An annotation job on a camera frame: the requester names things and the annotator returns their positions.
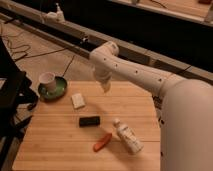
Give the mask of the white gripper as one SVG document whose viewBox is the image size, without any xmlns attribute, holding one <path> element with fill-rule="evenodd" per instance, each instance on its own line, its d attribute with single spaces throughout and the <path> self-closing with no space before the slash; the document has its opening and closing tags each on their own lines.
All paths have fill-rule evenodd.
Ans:
<svg viewBox="0 0 213 171">
<path fill-rule="evenodd" d="M 111 79 L 111 73 L 95 71 L 94 77 L 101 84 L 104 93 L 107 93 L 111 87 L 111 84 L 109 82 Z"/>
</svg>

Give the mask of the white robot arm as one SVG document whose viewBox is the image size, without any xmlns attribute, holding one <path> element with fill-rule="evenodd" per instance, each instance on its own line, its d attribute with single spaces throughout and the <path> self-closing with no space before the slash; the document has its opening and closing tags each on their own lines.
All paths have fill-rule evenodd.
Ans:
<svg viewBox="0 0 213 171">
<path fill-rule="evenodd" d="M 213 85 L 118 57 L 109 41 L 92 50 L 94 77 L 116 73 L 160 101 L 160 171 L 213 171 Z"/>
</svg>

